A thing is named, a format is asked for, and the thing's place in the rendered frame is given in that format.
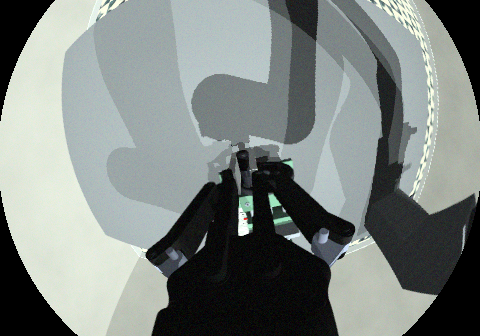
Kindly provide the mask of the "green bench vise with handwheel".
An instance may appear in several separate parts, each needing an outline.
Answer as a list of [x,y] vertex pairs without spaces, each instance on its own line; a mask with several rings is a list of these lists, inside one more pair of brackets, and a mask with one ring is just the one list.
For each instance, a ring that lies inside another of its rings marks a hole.
[[[249,153],[246,150],[241,150],[236,153],[241,173],[241,195],[239,195],[239,235],[245,235],[253,232],[252,179],[249,169],[248,154]],[[291,159],[278,162],[262,162],[261,164],[265,174],[270,174],[271,171],[280,169],[294,180],[293,162]],[[300,231],[298,227],[295,225],[295,223],[293,223],[287,212],[284,211],[284,208],[277,201],[274,194],[268,193],[268,195],[270,195],[270,206],[273,214],[276,233],[285,236],[285,238],[289,239],[290,241],[292,241],[292,238],[299,237]]]

